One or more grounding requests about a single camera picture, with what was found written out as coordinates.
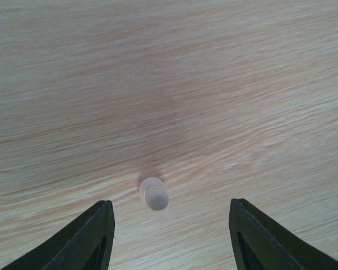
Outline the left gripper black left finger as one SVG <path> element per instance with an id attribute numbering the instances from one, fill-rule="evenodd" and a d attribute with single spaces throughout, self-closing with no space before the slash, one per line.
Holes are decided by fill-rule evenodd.
<path id="1" fill-rule="evenodd" d="M 113 239 L 113 205 L 100 200 L 4 269 L 108 269 Z"/>

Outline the white pawn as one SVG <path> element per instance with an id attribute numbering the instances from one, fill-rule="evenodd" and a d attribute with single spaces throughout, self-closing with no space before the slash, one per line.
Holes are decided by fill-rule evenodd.
<path id="1" fill-rule="evenodd" d="M 152 210 L 164 210 L 169 203 L 169 195 L 164 182 L 157 177 L 148 177 L 139 185 L 140 197 Z"/>

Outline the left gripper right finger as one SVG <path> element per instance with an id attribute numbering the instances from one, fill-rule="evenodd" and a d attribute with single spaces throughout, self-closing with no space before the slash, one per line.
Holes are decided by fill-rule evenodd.
<path id="1" fill-rule="evenodd" d="M 229 232 L 238 269 L 338 269 L 338 260 L 245 199 L 231 199 Z"/>

